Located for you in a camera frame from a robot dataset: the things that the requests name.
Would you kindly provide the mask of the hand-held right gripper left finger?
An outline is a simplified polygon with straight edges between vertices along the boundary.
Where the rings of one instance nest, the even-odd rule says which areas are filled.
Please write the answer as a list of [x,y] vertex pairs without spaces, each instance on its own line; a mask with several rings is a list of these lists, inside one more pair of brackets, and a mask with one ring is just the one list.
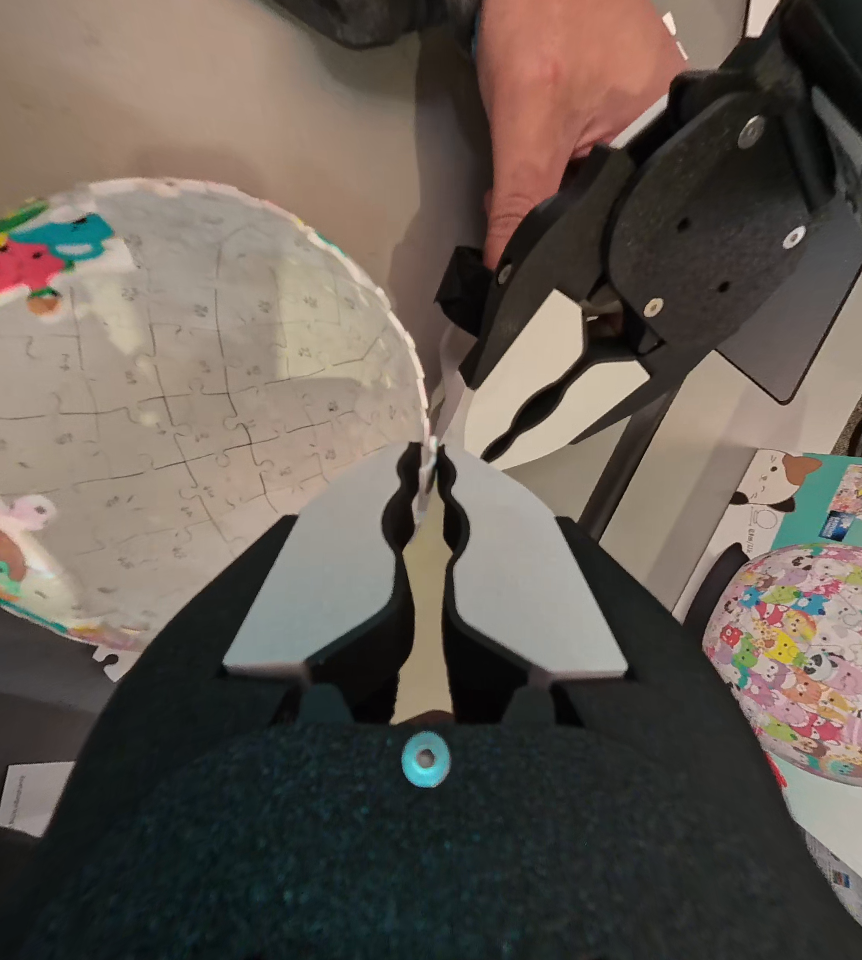
[[424,447],[390,444],[296,515],[224,654],[224,673],[284,690],[336,688],[358,721],[390,721],[413,651],[404,550]]

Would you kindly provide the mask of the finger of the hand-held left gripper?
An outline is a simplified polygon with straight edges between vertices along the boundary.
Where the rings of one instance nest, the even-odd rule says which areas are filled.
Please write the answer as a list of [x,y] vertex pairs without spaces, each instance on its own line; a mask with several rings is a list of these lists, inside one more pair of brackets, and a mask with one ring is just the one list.
[[637,361],[594,364],[571,386],[553,391],[548,413],[538,407],[533,425],[525,409],[545,387],[558,387],[565,375],[557,362],[512,360],[506,356],[480,387],[480,457],[494,466],[520,466],[566,447],[586,428],[650,383]]
[[[509,356],[515,361],[557,362],[564,369],[565,375],[561,378],[560,386],[545,387],[538,393],[537,401],[526,407],[527,426],[532,426],[537,421],[537,415],[532,412],[533,407],[538,407],[541,413],[548,413],[554,391],[561,393],[564,387],[573,384],[578,374],[592,365],[611,361],[605,359],[581,368],[581,363],[585,361],[585,349],[590,346],[586,329],[581,306],[565,294],[553,291],[497,362],[496,365]],[[470,385],[471,375],[461,372],[461,360],[457,359],[457,354],[453,353],[451,359],[454,362],[443,380],[443,400],[438,411],[435,432],[446,447],[479,451],[480,387],[485,380],[479,387],[473,388]]]

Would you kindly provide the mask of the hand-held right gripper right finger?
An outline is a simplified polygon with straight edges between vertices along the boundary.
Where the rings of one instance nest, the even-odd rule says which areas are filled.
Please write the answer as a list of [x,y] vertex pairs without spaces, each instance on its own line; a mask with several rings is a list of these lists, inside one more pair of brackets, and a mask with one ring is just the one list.
[[553,512],[467,451],[438,452],[451,549],[442,606],[458,721],[500,721],[519,690],[625,678],[629,663]]

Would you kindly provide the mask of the colourful puzzle ball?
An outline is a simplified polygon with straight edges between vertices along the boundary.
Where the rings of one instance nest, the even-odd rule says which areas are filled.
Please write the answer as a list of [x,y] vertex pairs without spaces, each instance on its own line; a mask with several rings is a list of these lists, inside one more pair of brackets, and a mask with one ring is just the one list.
[[427,408],[384,292],[280,207],[178,178],[31,200],[0,217],[0,608],[140,651]]

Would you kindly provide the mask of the person's left forearm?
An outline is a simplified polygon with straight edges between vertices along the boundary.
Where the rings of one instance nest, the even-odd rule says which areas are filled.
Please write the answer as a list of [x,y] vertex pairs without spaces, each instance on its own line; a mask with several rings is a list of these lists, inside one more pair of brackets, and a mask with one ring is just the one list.
[[351,50],[445,30],[467,48],[481,1],[270,1],[312,32]]

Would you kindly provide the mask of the teal puzzle box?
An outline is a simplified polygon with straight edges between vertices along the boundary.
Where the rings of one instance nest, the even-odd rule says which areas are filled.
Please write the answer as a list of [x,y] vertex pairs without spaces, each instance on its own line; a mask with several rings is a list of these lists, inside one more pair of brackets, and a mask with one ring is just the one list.
[[862,927],[862,459],[757,450],[675,615]]

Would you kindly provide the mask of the person's left hand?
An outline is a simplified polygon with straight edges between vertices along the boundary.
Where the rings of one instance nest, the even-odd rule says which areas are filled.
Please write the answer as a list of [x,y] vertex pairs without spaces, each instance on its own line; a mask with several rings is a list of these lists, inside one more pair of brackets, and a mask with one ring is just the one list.
[[611,142],[686,61],[652,2],[486,1],[476,70],[492,152],[484,262],[557,193],[568,164]]

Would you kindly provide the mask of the black mat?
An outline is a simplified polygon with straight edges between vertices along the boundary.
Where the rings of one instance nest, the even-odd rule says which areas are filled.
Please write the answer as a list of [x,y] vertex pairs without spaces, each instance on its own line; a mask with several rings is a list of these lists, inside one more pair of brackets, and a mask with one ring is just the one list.
[[795,272],[717,348],[780,405],[796,396],[862,273],[862,228],[844,198],[809,229]]

